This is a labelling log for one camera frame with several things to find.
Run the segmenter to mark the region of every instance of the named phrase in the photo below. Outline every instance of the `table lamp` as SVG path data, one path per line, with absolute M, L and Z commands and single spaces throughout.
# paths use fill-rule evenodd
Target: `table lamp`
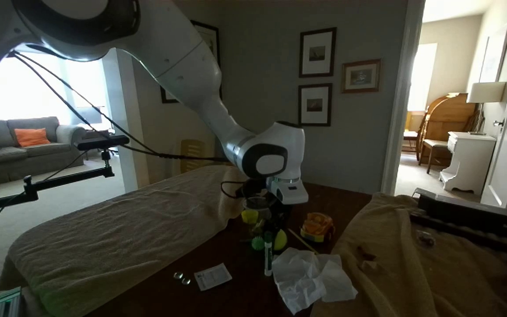
M 485 121 L 483 115 L 484 104 L 486 102 L 501 102 L 503 89 L 506 82 L 475 82 L 467 96 L 467 103 L 478 103 L 478 115 L 474 131 L 471 134 L 485 134 L 481 132 L 482 124 Z

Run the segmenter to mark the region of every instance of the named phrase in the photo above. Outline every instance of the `paper tissue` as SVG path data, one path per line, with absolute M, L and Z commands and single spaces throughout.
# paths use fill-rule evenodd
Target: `paper tissue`
M 348 301 L 357 295 L 339 255 L 290 247 L 273 261 L 273 277 L 285 305 L 296 314 L 318 299 Z

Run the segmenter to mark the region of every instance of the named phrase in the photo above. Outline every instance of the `picture frame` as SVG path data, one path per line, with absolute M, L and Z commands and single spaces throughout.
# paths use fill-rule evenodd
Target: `picture frame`
M 162 95 L 162 103 L 178 103 L 174 96 L 171 96 L 162 86 L 159 87 Z
M 298 124 L 330 126 L 332 83 L 298 86 Z
M 342 94 L 378 92 L 381 60 L 370 59 L 342 65 Z
M 199 32 L 199 35 L 207 46 L 211 49 L 211 52 L 213 52 L 213 56 L 217 59 L 217 62 L 219 64 L 219 68 L 222 69 L 222 66 L 220 64 L 220 36 L 219 36 L 219 29 L 216 26 L 209 26 L 209 24 L 205 24 L 202 22 L 198 22 L 195 20 L 191 20 L 191 24 L 195 27 L 195 30 Z M 220 85 L 220 99 L 222 99 L 222 85 Z
M 336 30 L 327 28 L 300 34 L 298 76 L 326 77 L 334 75 Z
M 499 28 L 486 41 L 478 82 L 496 82 L 502 72 L 503 59 L 507 50 L 507 24 Z

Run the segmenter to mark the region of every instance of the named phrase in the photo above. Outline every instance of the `gray sofa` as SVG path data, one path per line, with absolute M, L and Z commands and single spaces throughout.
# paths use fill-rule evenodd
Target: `gray sofa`
M 46 128 L 50 144 L 22 148 L 15 129 Z M 58 118 L 0 120 L 0 183 L 59 170 L 70 164 L 80 152 L 74 147 L 85 135 L 78 126 L 60 125 Z M 83 165 L 83 157 L 72 166 Z

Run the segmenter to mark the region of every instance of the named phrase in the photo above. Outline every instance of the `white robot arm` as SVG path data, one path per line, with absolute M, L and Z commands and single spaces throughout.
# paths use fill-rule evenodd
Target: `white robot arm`
M 300 179 L 304 131 L 276 122 L 255 135 L 239 126 L 219 97 L 221 72 L 191 22 L 169 0 L 0 0 L 0 60 L 20 44 L 76 61 L 111 48 L 131 54 L 220 139 L 248 177 L 266 178 L 282 203 L 304 203 Z

